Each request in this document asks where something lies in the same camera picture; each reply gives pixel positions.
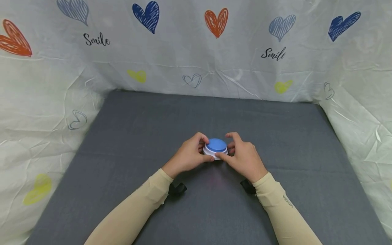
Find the blue button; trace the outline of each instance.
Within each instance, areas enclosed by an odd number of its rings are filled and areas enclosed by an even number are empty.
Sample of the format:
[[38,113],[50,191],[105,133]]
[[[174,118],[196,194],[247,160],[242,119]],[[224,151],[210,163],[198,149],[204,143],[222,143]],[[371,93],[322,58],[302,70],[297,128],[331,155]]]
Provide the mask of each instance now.
[[223,152],[226,147],[226,143],[220,139],[210,139],[210,143],[207,145],[207,148],[214,152]]

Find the person's left hand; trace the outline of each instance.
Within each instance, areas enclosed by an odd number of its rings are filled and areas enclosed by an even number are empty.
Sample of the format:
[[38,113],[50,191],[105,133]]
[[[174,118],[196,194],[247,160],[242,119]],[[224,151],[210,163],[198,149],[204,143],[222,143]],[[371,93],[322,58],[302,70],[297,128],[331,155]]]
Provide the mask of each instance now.
[[174,156],[162,167],[162,170],[174,179],[179,173],[189,171],[203,162],[213,162],[214,157],[202,155],[204,144],[210,141],[204,134],[198,132],[185,141]]

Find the person's right hand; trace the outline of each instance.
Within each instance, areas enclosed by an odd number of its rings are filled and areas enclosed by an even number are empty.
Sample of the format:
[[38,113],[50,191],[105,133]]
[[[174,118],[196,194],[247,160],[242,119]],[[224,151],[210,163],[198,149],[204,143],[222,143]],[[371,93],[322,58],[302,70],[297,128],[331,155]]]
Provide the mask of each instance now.
[[235,171],[242,174],[251,183],[257,182],[259,179],[268,174],[255,146],[250,142],[243,142],[240,135],[236,132],[226,134],[227,138],[233,138],[233,142],[227,145],[229,153],[234,156],[217,152],[215,155],[227,162]]

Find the beige arm sleeve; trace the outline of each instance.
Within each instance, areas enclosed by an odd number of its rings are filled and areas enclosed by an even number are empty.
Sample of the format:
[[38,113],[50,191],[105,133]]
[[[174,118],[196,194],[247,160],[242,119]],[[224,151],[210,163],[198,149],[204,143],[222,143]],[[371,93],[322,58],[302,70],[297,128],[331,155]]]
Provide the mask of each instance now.
[[150,215],[162,205],[173,179],[162,169],[113,209],[94,229],[85,245],[129,245]]
[[253,184],[271,220],[279,245],[320,245],[321,242],[271,173]]

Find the gray table mat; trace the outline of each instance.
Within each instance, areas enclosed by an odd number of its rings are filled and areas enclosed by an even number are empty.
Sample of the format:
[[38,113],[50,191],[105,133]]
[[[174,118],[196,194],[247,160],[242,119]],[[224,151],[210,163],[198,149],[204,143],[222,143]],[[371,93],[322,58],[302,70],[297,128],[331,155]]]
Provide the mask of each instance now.
[[[109,94],[27,244],[83,244],[197,131],[252,142],[324,245],[390,244],[318,105],[121,91]],[[188,190],[153,213],[135,244],[277,244],[243,179],[223,162],[179,175],[174,184]]]

